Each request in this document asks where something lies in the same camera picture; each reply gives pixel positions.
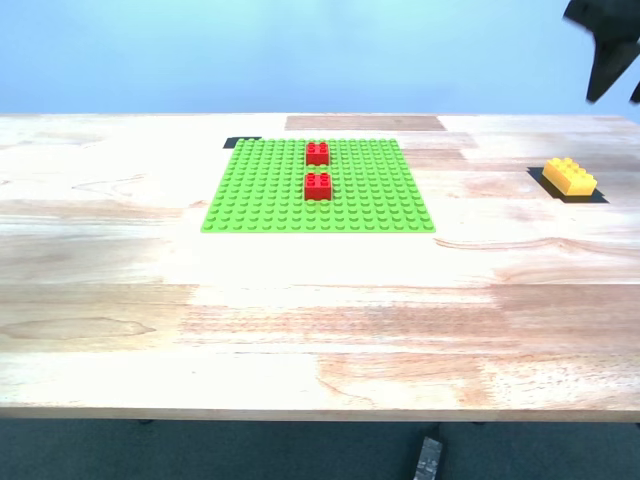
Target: dark floor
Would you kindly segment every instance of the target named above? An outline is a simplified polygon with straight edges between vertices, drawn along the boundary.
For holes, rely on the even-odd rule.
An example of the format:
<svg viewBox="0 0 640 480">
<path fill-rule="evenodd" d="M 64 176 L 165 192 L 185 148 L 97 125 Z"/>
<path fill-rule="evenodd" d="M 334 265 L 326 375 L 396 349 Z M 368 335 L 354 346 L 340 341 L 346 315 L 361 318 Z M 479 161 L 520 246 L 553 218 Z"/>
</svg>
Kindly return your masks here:
<svg viewBox="0 0 640 480">
<path fill-rule="evenodd" d="M 412 479 L 435 424 L 0 420 L 0 479 Z M 441 424 L 442 480 L 640 479 L 630 424 Z"/>
</svg>

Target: black square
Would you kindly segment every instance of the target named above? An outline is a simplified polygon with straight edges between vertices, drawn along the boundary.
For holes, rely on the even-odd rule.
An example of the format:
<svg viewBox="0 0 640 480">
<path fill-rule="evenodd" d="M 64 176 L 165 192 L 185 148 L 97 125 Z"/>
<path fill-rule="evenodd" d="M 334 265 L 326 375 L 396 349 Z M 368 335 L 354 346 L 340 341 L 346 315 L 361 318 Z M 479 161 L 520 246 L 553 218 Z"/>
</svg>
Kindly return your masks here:
<svg viewBox="0 0 640 480">
<path fill-rule="evenodd" d="M 238 140 L 260 140 L 262 137 L 229 137 L 222 148 L 235 148 Z"/>
<path fill-rule="evenodd" d="M 558 190 L 553 183 L 549 181 L 547 177 L 542 175 L 543 167 L 529 167 L 527 168 L 529 171 L 529 175 L 533 177 L 533 179 L 544 188 L 551 198 L 558 198 L 562 200 L 564 203 L 609 203 L 600 190 L 597 188 L 593 191 L 593 193 L 589 196 L 586 195 L 564 195 L 560 190 Z"/>
</svg>

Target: yellow lego brick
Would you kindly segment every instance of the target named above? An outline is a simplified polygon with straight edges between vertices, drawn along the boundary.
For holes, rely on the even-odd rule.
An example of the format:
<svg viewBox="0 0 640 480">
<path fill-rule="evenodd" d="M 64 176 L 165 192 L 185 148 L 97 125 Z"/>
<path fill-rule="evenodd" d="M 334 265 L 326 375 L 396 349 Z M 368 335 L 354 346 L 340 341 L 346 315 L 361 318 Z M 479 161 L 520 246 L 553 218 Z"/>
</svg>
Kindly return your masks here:
<svg viewBox="0 0 640 480">
<path fill-rule="evenodd" d="M 544 166 L 542 175 L 567 196 L 591 195 L 598 183 L 593 175 L 589 175 L 584 168 L 570 158 L 549 160 Z"/>
</svg>

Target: table top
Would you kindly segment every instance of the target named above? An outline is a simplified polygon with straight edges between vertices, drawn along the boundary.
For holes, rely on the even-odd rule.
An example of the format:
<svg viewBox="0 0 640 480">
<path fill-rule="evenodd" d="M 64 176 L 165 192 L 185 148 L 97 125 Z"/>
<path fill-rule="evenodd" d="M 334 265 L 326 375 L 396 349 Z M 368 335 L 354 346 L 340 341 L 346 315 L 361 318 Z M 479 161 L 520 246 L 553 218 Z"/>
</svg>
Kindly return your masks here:
<svg viewBox="0 0 640 480">
<path fill-rule="evenodd" d="M 232 136 L 395 138 L 437 232 L 202 234 Z M 1 116 L 0 416 L 638 422 L 638 185 L 620 117 Z"/>
</svg>

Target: blue background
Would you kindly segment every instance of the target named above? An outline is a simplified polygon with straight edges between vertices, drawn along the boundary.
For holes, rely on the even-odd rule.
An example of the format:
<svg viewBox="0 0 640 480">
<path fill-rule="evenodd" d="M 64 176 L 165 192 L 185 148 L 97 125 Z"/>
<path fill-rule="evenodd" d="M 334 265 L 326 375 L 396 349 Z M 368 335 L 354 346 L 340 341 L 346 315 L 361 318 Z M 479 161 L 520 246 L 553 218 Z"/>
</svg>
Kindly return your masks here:
<svg viewBox="0 0 640 480">
<path fill-rule="evenodd" d="M 0 112 L 609 113 L 568 0 L 4 0 Z"/>
</svg>

